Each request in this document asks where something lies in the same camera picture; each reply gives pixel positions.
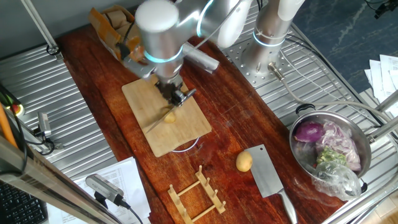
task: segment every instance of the green vegetable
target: green vegetable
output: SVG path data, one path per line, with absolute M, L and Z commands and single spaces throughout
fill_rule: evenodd
M 341 164 L 343 166 L 347 166 L 346 156 L 326 146 L 325 150 L 319 153 L 317 158 L 317 164 L 320 164 L 321 162 L 330 162 L 330 161 L 337 162 L 338 164 Z

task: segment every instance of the blue led ring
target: blue led ring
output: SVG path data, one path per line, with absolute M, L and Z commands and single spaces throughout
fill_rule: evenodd
M 173 57 L 170 57 L 168 59 L 155 58 L 152 55 L 150 55 L 146 50 L 144 51 L 144 55 L 151 62 L 154 62 L 154 63 L 166 63 L 166 62 L 171 62 L 172 60 L 176 59 L 181 54 L 181 52 L 182 52 L 182 46 L 181 46 L 180 51 L 178 51 L 178 53 L 176 55 L 174 55 Z
M 253 31 L 253 37 L 254 37 L 254 40 L 256 40 L 259 44 L 261 44 L 261 45 L 263 45 L 263 46 L 265 46 L 265 47 L 276 47 L 276 46 L 281 45 L 281 44 L 285 41 L 285 39 L 283 39 L 282 42 L 279 43 L 279 44 L 266 44 L 266 43 L 261 42 L 261 41 L 256 37 L 256 34 L 254 33 L 254 31 Z

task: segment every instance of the wooden countertop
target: wooden countertop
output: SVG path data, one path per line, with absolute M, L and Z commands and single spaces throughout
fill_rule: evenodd
M 191 40 L 193 45 L 200 39 Z M 317 192 L 290 151 L 289 131 L 262 101 L 238 69 L 213 44 L 200 49 L 220 61 L 210 75 L 185 62 L 181 76 L 211 124 L 212 132 L 184 153 L 156 158 L 132 113 L 121 87 L 137 80 L 101 44 L 91 26 L 57 40 L 65 63 L 87 102 L 116 158 L 134 156 L 150 204 L 152 223 L 183 223 L 167 190 L 173 184 L 179 192 L 203 174 L 218 189 L 226 211 L 212 210 L 195 223 L 289 223 L 281 198 L 262 198 L 251 172 L 240 172 L 236 156 L 243 150 L 264 144 L 291 199 L 299 223 L 321 223 L 344 203 Z M 191 142 L 181 146 L 183 149 Z M 195 187 L 181 201 L 191 217 L 212 205 L 201 187 Z

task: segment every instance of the metal grate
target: metal grate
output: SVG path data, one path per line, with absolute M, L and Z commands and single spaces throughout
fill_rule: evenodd
M 21 120 L 37 128 L 37 112 L 49 116 L 51 140 L 63 143 L 46 158 L 69 177 L 117 162 L 64 62 L 45 46 L 0 61 L 0 82 L 23 104 Z

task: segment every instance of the keyboard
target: keyboard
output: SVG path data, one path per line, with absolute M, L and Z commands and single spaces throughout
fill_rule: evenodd
M 40 224 L 47 219 L 43 201 L 0 182 L 0 223 Z

